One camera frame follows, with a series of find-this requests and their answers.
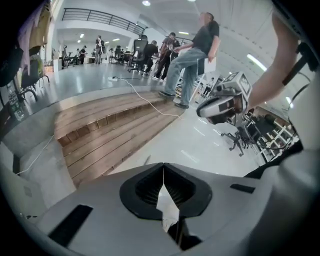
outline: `railing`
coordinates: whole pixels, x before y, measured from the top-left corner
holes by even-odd
[[[179,43],[181,46],[183,45],[183,43],[189,44],[192,42],[191,39],[186,39],[186,38],[182,38],[182,37],[176,37],[175,39],[179,40]]]
[[[142,35],[145,32],[143,27],[136,25],[129,20],[97,10],[64,8],[62,20],[99,22],[128,30],[137,35]]]

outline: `wooden steps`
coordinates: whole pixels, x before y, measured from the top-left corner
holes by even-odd
[[[156,92],[143,92],[140,95],[154,106],[164,103]],[[57,114],[54,123],[55,139],[64,147],[98,128],[150,107],[136,93],[80,104]]]
[[[164,102],[153,92],[141,93],[141,96],[156,104],[164,114],[180,116],[183,113],[182,109],[172,102]],[[177,118],[160,114],[149,103],[141,102],[138,96],[132,94],[108,98],[108,102],[106,99],[95,100],[77,107],[61,112],[55,127],[56,138],[63,142],[65,162],[76,187],[107,175]],[[106,121],[101,123],[97,117],[101,117],[102,113],[114,115],[114,118],[108,119],[106,115]],[[96,119],[97,128],[90,130],[87,120],[93,119]],[[88,129],[82,136],[79,135],[80,125]],[[75,131],[79,135],[76,139],[70,136]]]

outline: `table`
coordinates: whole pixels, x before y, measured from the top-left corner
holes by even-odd
[[[88,64],[88,59],[93,59],[93,62],[95,62],[95,57],[84,57],[84,64]]]

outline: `power strip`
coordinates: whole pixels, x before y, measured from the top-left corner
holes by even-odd
[[[118,78],[108,77],[109,81],[118,82]]]

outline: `white cable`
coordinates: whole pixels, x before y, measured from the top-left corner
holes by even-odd
[[[135,93],[141,98],[141,99],[143,99],[144,101],[146,101],[146,102],[148,102],[156,111],[158,111],[161,115],[164,115],[164,116],[172,116],[172,117],[178,117],[178,118],[180,118],[181,120],[183,120],[179,115],[176,115],[176,114],[164,114],[164,113],[161,113],[154,105],[152,105],[152,103],[149,101],[149,100],[147,100],[147,99],[145,99],[145,98],[143,98],[143,97],[141,97],[140,95],[139,95],[139,93],[136,91],[136,89],[134,88],[134,86],[131,84],[131,83],[129,83],[127,80],[125,80],[125,79],[122,79],[122,78],[119,78],[119,80],[122,80],[122,81],[126,81],[127,82],[127,84],[128,85],[130,85],[132,88],[133,88],[133,90],[135,91]]]
[[[29,169],[31,168],[31,166],[35,163],[35,161],[40,157],[41,153],[45,150],[45,148],[49,145],[50,141],[52,140],[52,138],[54,137],[55,135],[52,135],[51,138],[49,139],[48,143],[43,147],[43,149],[40,151],[40,153],[38,154],[38,156],[32,161],[32,163],[29,165],[29,167],[25,170],[22,170],[20,172],[18,172],[16,175],[19,175],[19,174],[22,174],[24,172],[27,172],[29,171]]]

